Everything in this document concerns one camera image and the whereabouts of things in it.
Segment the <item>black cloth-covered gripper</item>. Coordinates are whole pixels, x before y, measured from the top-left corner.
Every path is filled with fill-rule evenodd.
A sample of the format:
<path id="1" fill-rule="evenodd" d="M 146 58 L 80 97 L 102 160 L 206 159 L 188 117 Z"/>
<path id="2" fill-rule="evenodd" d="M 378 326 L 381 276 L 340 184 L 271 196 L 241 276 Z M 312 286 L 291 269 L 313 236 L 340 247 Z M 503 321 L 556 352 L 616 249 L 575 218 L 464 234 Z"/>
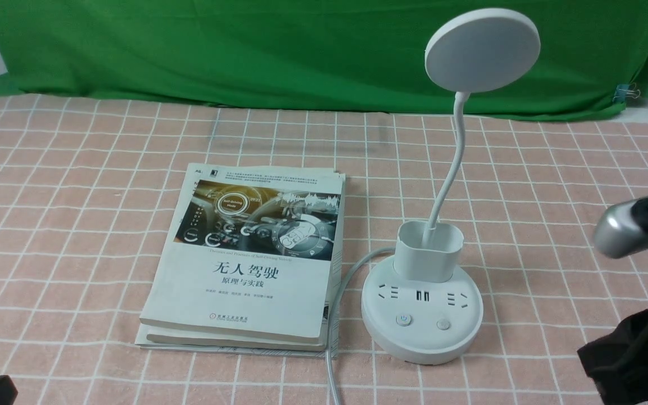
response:
<path id="1" fill-rule="evenodd" d="M 648 309 L 579 348 L 578 357 L 604 404 L 648 402 Z"/>

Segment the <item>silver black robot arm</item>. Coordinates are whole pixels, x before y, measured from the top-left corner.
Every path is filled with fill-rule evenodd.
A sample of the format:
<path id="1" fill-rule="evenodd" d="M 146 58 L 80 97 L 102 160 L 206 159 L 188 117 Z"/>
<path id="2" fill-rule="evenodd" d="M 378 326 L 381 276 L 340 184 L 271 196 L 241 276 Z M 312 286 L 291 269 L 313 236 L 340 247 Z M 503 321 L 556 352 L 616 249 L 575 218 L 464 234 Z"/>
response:
<path id="1" fill-rule="evenodd" d="M 612 259 L 648 250 L 648 196 L 610 206 L 597 223 L 593 244 Z M 578 357 L 605 404 L 648 402 L 648 309 L 579 348 Z"/>

